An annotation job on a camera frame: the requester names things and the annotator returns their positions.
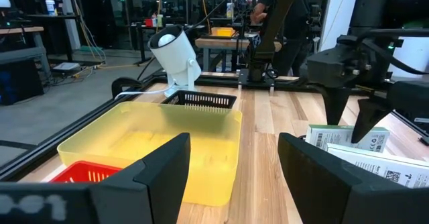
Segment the red basket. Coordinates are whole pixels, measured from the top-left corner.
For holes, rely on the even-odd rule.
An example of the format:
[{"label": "red basket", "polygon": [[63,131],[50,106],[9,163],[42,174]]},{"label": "red basket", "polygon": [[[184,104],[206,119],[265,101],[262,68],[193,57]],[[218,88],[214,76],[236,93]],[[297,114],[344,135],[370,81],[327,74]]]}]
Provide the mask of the red basket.
[{"label": "red basket", "polygon": [[122,170],[102,164],[78,161],[65,169],[50,182],[100,182]]}]

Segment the wooden tabletop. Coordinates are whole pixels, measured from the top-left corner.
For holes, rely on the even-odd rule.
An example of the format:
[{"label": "wooden tabletop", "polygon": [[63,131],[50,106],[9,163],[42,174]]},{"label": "wooden tabletop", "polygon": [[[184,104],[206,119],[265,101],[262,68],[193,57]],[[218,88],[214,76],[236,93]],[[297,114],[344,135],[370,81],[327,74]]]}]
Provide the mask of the wooden tabletop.
[{"label": "wooden tabletop", "polygon": [[[164,88],[165,84],[155,84],[148,91]],[[233,108],[243,112],[239,165],[229,204],[207,207],[182,203],[178,223],[301,223],[280,166],[278,135],[281,132],[304,135],[308,124],[326,124],[322,96],[284,91],[270,95],[269,91],[223,87],[197,89],[237,96]],[[341,125],[355,124],[360,98],[350,97]],[[136,101],[160,103],[164,99],[163,95],[142,95]],[[421,144],[420,136],[399,119],[388,115],[377,125],[390,131],[385,154],[429,161],[429,148]],[[56,156],[22,181],[48,181],[64,168]]]},{"label": "wooden tabletop", "polygon": [[[37,26],[37,27],[25,27],[25,32],[42,32],[44,29],[43,27]],[[0,35],[3,34],[17,34],[22,33],[22,28],[10,28],[10,29],[1,29]]]},{"label": "wooden tabletop", "polygon": [[[208,39],[208,38],[199,38],[195,40],[195,45],[199,48],[225,48],[225,49],[235,49],[237,47],[236,39]],[[239,46],[242,47],[242,50],[245,50],[249,45],[249,40],[239,40]],[[282,48],[280,42],[274,42],[275,51],[278,52]]]}]

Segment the concrete floor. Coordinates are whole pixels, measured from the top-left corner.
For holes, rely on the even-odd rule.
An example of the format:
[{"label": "concrete floor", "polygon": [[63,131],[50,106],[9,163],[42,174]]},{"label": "concrete floor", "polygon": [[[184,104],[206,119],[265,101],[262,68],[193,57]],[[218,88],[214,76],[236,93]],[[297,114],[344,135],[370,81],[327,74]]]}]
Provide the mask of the concrete floor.
[{"label": "concrete floor", "polygon": [[[106,66],[129,66],[140,59],[139,52],[106,50]],[[66,59],[65,56],[52,58]],[[90,52],[77,52],[75,60],[92,60]],[[143,76],[160,69],[151,63]],[[121,76],[137,78],[142,66],[96,70],[82,82],[46,88],[46,94],[11,106],[0,105],[0,140],[37,145],[111,98],[111,83]],[[0,166],[23,150],[0,146]]]}]

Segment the black mesh basket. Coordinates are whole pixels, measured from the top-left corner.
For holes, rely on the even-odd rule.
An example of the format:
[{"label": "black mesh basket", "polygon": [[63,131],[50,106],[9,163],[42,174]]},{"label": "black mesh basket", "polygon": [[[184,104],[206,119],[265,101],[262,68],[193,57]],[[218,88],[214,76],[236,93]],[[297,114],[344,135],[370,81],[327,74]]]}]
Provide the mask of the black mesh basket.
[{"label": "black mesh basket", "polygon": [[168,97],[162,103],[190,107],[231,109],[236,99],[236,96],[180,90]]}]

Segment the white box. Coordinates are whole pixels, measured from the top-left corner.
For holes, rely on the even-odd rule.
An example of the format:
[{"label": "white box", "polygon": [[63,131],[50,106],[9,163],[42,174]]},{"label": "white box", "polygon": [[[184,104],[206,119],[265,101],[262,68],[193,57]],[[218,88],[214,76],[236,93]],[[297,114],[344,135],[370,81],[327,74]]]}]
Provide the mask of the white box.
[{"label": "white box", "polygon": [[339,144],[362,150],[382,153],[389,137],[389,131],[384,127],[374,127],[361,141],[351,143],[354,126],[313,125],[308,126],[306,142],[326,150],[326,144]]},{"label": "white box", "polygon": [[328,144],[328,153],[409,188],[429,186],[429,163]]}]

